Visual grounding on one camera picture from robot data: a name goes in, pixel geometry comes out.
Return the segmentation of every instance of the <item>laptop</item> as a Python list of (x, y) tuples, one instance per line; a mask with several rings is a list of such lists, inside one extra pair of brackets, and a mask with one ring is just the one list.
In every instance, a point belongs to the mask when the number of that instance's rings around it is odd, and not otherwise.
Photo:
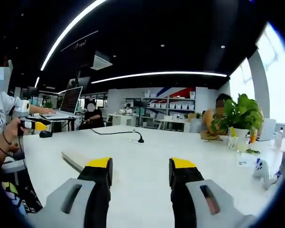
[(66, 90), (60, 110), (54, 114), (43, 114), (40, 116), (47, 120), (58, 120), (74, 117), (81, 91), (82, 86)]
[(260, 136), (256, 138), (258, 141), (268, 141), (272, 140), (274, 137), (274, 132), (276, 128), (276, 120), (265, 118), (262, 126), (262, 131)]

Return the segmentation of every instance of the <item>person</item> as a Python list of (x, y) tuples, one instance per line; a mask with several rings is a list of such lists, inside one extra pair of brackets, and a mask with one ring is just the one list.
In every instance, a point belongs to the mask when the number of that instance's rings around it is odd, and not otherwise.
[[(5, 126), (6, 126), (6, 115), (12, 115), (15, 106), (17, 106), (20, 103), (19, 97), (12, 97), (7, 95), (5, 92), (0, 93), (0, 134), (3, 132)], [(37, 107), (34, 105), (30, 105), (29, 113), (40, 113), (40, 114), (49, 114), (49, 113), (55, 113), (54, 110), (49, 108), (42, 108)], [(19, 151), (18, 145), (14, 142), (9, 148), (10, 152), (17, 152)]]
[(87, 105), (87, 112), (85, 113), (85, 123), (79, 126), (79, 130), (104, 127), (104, 120), (102, 112), (96, 107), (96, 102), (93, 100)]
[(126, 115), (132, 115), (132, 109), (130, 108), (130, 104), (127, 104), (126, 106), (125, 106), (125, 109), (124, 109), (124, 114), (126, 114)]
[(213, 132), (211, 129), (211, 123), (213, 121), (213, 115), (216, 115), (217, 118), (222, 118), (224, 114), (224, 100), (232, 99), (231, 96), (227, 94), (220, 94), (216, 99), (216, 106), (215, 109), (208, 109), (203, 115), (202, 127), (201, 130), (207, 130), (211, 135), (216, 134), (226, 134), (226, 132), (218, 131)]
[(14, 118), (0, 134), (0, 217), (4, 214), (9, 218), (3, 221), (3, 226), (19, 224), (19, 227), (32, 227), (26, 220), (27, 213), (37, 213), (42, 209), (34, 190), (29, 186), (24, 188), (12, 182), (5, 182), (4, 171), (1, 170), (10, 143), (18, 135), (19, 124), (20, 119)]

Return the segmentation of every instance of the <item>bracelet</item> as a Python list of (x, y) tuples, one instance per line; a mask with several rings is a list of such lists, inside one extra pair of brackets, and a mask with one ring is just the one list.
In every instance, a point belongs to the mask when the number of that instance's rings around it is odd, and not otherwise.
[(2, 132), (2, 135), (3, 135), (3, 138), (5, 139), (6, 143), (7, 143), (8, 145), (11, 145), (11, 143), (5, 138), (4, 131)]

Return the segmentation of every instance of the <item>laptop screen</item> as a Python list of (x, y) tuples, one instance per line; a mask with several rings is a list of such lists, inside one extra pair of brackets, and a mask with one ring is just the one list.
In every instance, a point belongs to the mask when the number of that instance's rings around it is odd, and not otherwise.
[(81, 90), (82, 86), (66, 90), (60, 110), (68, 113), (75, 113)]

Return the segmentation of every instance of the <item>computer mouse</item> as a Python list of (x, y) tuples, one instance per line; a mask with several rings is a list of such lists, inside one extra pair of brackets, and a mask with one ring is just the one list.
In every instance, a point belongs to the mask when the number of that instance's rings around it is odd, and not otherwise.
[(52, 137), (53, 136), (53, 133), (52, 132), (48, 132), (48, 131), (41, 131), (39, 133), (39, 137), (40, 138), (49, 138), (49, 137)]

